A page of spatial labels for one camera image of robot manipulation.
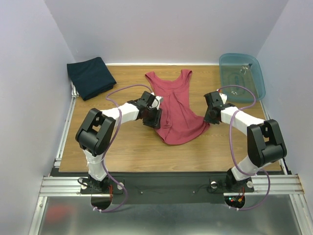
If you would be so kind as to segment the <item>maroon tank top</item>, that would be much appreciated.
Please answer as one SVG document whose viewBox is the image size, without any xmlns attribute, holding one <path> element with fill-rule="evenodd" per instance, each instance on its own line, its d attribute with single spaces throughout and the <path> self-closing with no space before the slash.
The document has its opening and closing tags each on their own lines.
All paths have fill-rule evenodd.
<svg viewBox="0 0 313 235">
<path fill-rule="evenodd" d="M 159 106 L 162 109 L 160 128 L 156 130 L 163 142 L 185 144 L 209 129 L 210 124 L 204 121 L 204 117 L 196 115 L 190 108 L 191 70 L 182 69 L 174 81 L 162 80 L 153 71 L 146 73 L 145 77 L 154 93 L 163 97 Z"/>
</svg>

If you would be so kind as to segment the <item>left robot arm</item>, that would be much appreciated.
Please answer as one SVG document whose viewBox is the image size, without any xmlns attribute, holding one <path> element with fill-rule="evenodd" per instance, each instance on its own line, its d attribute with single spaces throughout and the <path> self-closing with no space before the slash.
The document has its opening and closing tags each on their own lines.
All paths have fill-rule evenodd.
<svg viewBox="0 0 313 235">
<path fill-rule="evenodd" d="M 78 181 L 82 190 L 105 193 L 112 188 L 103 165 L 104 154 L 117 136 L 113 132 L 118 132 L 121 124 L 138 119 L 145 126 L 159 129 L 162 101 L 163 97 L 144 91 L 139 99 L 127 101 L 121 106 L 103 111 L 96 108 L 89 110 L 75 136 L 88 167 L 88 178 Z"/>
</svg>

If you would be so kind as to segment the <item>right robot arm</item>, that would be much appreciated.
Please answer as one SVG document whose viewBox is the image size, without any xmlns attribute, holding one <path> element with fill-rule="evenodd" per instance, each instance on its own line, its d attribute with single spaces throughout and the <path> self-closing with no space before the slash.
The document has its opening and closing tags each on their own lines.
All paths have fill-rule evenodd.
<svg viewBox="0 0 313 235">
<path fill-rule="evenodd" d="M 229 146 L 234 166 L 226 173 L 225 187 L 228 190 L 236 191 L 263 167 L 286 157 L 287 148 L 277 121 L 245 113 L 242 108 L 226 103 L 227 96 L 219 91 L 207 93 L 204 98 L 207 104 L 204 121 L 229 124 Z M 233 127 L 247 138 L 247 156 L 239 163 L 233 152 Z"/>
</svg>

